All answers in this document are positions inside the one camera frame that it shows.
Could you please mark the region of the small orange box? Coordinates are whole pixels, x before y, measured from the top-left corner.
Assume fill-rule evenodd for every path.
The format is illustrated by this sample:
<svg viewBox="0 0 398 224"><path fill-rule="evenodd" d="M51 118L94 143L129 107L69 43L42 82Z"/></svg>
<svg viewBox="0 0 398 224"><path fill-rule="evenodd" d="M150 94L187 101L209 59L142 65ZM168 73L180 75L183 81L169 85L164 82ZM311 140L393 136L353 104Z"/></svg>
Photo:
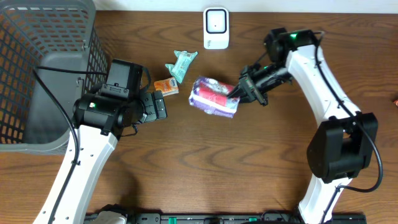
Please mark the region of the small orange box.
<svg viewBox="0 0 398 224"><path fill-rule="evenodd" d="M161 91L163 96L179 93L178 83L174 77L154 82L156 91Z"/></svg>

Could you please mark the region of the purple red tissue pack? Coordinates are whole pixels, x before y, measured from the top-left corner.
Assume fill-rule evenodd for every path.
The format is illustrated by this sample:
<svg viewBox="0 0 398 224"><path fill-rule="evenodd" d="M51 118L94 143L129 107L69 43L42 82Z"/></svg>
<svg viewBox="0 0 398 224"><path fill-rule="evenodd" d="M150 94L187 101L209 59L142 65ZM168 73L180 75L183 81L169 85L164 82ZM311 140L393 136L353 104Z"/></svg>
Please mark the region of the purple red tissue pack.
<svg viewBox="0 0 398 224"><path fill-rule="evenodd" d="M233 118L240 98L228 98L234 86L212 78L198 77L189 96L189 104L207 114Z"/></svg>

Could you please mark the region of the mint green snack packet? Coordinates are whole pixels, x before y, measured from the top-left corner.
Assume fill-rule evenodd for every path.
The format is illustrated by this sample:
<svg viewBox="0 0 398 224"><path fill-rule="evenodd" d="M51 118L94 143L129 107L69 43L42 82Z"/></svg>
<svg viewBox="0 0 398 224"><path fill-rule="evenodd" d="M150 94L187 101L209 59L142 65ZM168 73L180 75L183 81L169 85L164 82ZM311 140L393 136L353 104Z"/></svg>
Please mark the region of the mint green snack packet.
<svg viewBox="0 0 398 224"><path fill-rule="evenodd" d="M190 64L193 62L195 57L198 55L198 52L187 52L187 51L178 51L174 50L174 54L177 58L177 61L174 64L167 63L165 67L170 72L171 76L173 76L176 81L181 84L186 75L187 70L189 69Z"/></svg>

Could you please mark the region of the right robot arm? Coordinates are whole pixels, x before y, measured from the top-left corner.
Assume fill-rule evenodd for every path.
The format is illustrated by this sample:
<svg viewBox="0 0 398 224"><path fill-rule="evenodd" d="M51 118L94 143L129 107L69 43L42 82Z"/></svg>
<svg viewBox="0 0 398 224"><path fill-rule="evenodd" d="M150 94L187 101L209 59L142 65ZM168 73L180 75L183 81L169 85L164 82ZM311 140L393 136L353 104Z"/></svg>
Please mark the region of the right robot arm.
<svg viewBox="0 0 398 224"><path fill-rule="evenodd" d="M370 193L381 185L384 168L375 144L378 121L349 99L323 55L323 31L272 29L264 39L271 64L246 66L227 95L241 103L268 104L268 92L295 80L317 122L307 147L312 172L294 218L300 223L329 223L342 191Z"/></svg>

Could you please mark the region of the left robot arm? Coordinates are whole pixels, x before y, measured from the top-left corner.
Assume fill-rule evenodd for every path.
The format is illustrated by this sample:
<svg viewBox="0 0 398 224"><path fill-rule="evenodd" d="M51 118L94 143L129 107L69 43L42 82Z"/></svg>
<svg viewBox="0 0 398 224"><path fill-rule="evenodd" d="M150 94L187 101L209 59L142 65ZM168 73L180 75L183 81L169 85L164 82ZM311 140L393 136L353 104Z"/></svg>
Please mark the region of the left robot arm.
<svg viewBox="0 0 398 224"><path fill-rule="evenodd" d="M35 223L83 223L98 177L126 127L167 116L161 91L125 101L87 93L75 103L75 128Z"/></svg>

